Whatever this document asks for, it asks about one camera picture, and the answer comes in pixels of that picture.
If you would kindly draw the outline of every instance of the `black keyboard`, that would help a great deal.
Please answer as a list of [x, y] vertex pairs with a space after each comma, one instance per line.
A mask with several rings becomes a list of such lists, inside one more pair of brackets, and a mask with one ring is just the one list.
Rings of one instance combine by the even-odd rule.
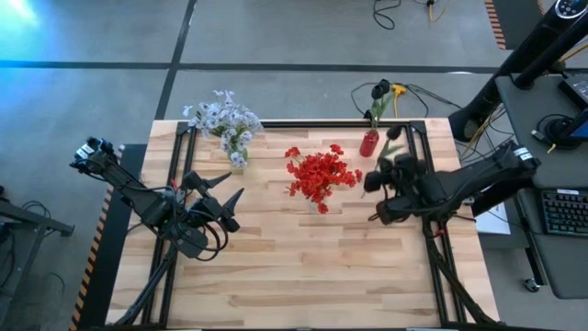
[[588, 237], [588, 192], [542, 190], [540, 198], [548, 234]]

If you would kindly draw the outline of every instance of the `gray floor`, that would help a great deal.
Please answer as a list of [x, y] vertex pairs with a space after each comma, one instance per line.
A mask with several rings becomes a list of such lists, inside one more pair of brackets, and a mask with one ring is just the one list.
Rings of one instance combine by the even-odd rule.
[[[21, 7], [9, 4], [21, 3]], [[0, 60], [169, 63], [188, 0], [0, 1]], [[465, 105], [486, 74], [428, 74], [439, 66], [493, 67], [508, 56], [494, 41], [482, 0], [454, 0], [430, 25], [426, 11], [404, 1], [390, 11], [397, 28], [379, 28], [368, 0], [199, 0], [183, 63], [304, 63], [413, 65], [422, 73], [180, 71], [165, 113], [181, 119], [184, 105], [232, 89], [261, 118], [355, 118], [350, 91], [387, 78], [425, 87]], [[587, 54], [574, 65], [588, 66]], [[0, 184], [17, 204], [40, 200], [56, 219], [76, 225], [71, 238], [51, 236], [17, 296], [9, 325], [69, 325], [105, 187], [69, 166], [88, 135], [145, 143], [166, 70], [0, 69]], [[359, 90], [361, 108], [369, 87]], [[454, 109], [425, 97], [431, 117]], [[414, 96], [399, 102], [402, 117], [422, 117]], [[497, 128], [510, 131], [506, 117]], [[494, 144], [504, 134], [490, 131]], [[482, 140], [481, 152], [491, 145]], [[526, 292], [520, 251], [486, 251], [502, 319], [513, 325], [581, 330], [587, 301], [561, 301], [549, 288]], [[48, 272], [60, 274], [66, 288]], [[42, 304], [27, 302], [42, 301]]]

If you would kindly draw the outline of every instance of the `small red vase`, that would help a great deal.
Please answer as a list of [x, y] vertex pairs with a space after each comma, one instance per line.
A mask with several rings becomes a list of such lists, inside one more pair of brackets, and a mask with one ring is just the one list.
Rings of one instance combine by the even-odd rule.
[[364, 140], [361, 142], [361, 147], [359, 147], [359, 153], [361, 156], [370, 157], [374, 154], [374, 150], [376, 150], [376, 145], [379, 141], [379, 133], [377, 130], [370, 130], [366, 132], [364, 135]]

